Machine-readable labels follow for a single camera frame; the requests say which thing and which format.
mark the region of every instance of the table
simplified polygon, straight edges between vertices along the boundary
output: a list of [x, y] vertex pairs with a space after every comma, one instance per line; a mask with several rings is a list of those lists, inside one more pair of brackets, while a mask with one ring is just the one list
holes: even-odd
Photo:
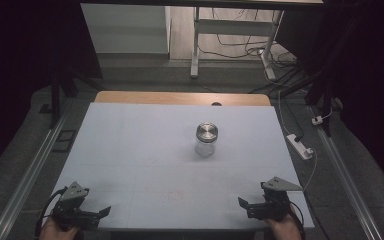
[[[219, 127], [205, 159], [193, 151], [204, 120]], [[111, 205], [101, 229], [257, 230], [264, 224], [247, 218], [238, 197], [262, 202], [260, 182], [274, 175], [299, 184], [267, 96], [101, 92], [55, 189], [78, 181], [91, 189], [82, 209]], [[303, 194], [288, 194], [314, 227]]]
[[[314, 5], [322, 5], [322, 0], [296, 0], [285, 1], [285, 4], [293, 3], [311, 3]], [[199, 34], [224, 34], [224, 35], [246, 35], [246, 36], [265, 36], [268, 37], [264, 50], [260, 50], [261, 61], [268, 80], [275, 80], [276, 75], [272, 69], [269, 60], [269, 54], [273, 41], [275, 39], [279, 24], [283, 15], [283, 10], [276, 10], [273, 13], [272, 22], [252, 22], [252, 21], [236, 21], [236, 20], [219, 20], [219, 19], [200, 19], [199, 7], [194, 8], [194, 43], [191, 60], [191, 77], [198, 77], [198, 38]]]

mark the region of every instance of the metal frame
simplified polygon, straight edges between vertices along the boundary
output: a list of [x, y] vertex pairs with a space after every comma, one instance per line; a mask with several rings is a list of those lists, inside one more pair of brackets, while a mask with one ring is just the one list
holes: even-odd
[[0, 216], [0, 239], [6, 239], [8, 237], [18, 214], [20, 213], [34, 183], [36, 182], [37, 177], [39, 176], [40, 170], [42, 169], [42, 166], [52, 149], [55, 139], [58, 137], [58, 134], [64, 125], [67, 114], [71, 110], [72, 105], [73, 100], [67, 99], [63, 106], [61, 118], [58, 120], [55, 127], [49, 130], [33, 161], [30, 163], [23, 175], [23, 178], [2, 212]]
[[279, 28], [283, 11], [275, 10], [273, 22], [231, 21], [215, 19], [199, 19], [199, 7], [194, 8], [194, 42], [191, 60], [191, 78], [198, 78], [199, 65], [199, 34], [225, 34], [269, 37], [265, 50], [261, 52], [264, 71], [269, 80], [275, 80], [276, 76], [271, 67], [268, 56], [273, 45], [274, 38]]
[[[312, 116], [316, 110], [309, 107], [309, 111]], [[333, 167], [336, 170], [339, 180], [344, 187], [345, 193], [348, 196], [348, 199], [351, 202], [351, 205], [354, 207], [354, 210], [357, 214], [358, 219], [360, 220], [361, 226], [366, 233], [367, 239], [370, 240], [381, 240], [382, 235], [379, 231], [372, 214], [370, 213], [369, 208], [367, 207], [366, 202], [361, 196], [360, 192], [357, 189], [357, 186], [354, 183], [354, 180], [351, 177], [351, 174], [348, 172], [347, 167], [344, 164], [341, 154], [336, 148], [336, 145], [332, 138], [328, 137], [325, 131], [322, 128], [317, 130], [320, 140], [323, 143], [323, 146], [326, 149], [326, 152], [331, 160]]]
[[[182, 6], [182, 7], [216, 7], [216, 8], [247, 8], [266, 10], [300, 10], [320, 11], [326, 4], [302, 3], [294, 1], [270, 0], [81, 0], [81, 3], [121, 4], [121, 5], [149, 5], [149, 6]], [[340, 4], [337, 7], [354, 7], [355, 4]]]

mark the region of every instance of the white cable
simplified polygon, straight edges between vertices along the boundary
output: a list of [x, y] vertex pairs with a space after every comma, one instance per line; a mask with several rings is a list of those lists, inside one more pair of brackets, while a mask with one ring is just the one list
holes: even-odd
[[316, 149], [312, 148], [311, 150], [313, 150], [314, 154], [316, 155], [316, 160], [314, 161], [314, 168], [313, 168], [313, 172], [310, 175], [310, 179], [308, 179], [308, 182], [307, 182], [307, 184], [305, 184], [305, 187], [302, 190], [302, 192], [305, 192], [305, 190], [307, 189], [308, 184], [310, 184], [311, 179], [313, 178], [314, 172], [316, 171], [316, 167], [317, 167], [317, 152], [316, 152]]
[[285, 129], [285, 131], [288, 133], [288, 135], [291, 135], [291, 133], [286, 129], [285, 123], [283, 123], [283, 116], [282, 116], [282, 109], [280, 108], [280, 91], [278, 92], [278, 103], [279, 103], [279, 114], [280, 114], [280, 120], [282, 121], [282, 126]]
[[332, 107], [330, 108], [330, 113], [327, 116], [322, 117], [322, 119], [328, 118], [330, 115], [332, 115]]

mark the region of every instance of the metal lid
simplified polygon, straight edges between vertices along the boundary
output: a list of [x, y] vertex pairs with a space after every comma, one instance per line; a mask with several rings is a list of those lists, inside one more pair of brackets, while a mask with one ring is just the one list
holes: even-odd
[[196, 129], [196, 137], [205, 143], [212, 143], [217, 140], [218, 129], [212, 123], [201, 123]]

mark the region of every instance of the white table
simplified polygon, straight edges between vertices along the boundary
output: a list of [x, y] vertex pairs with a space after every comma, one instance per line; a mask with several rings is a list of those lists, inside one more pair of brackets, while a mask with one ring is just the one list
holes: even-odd
[[[194, 152], [196, 127], [219, 128], [214, 155]], [[298, 184], [274, 108], [92, 103], [55, 190], [90, 188], [81, 206], [112, 206], [110, 230], [256, 230], [238, 197], [262, 202], [260, 182]], [[288, 193], [313, 227], [301, 192]]]

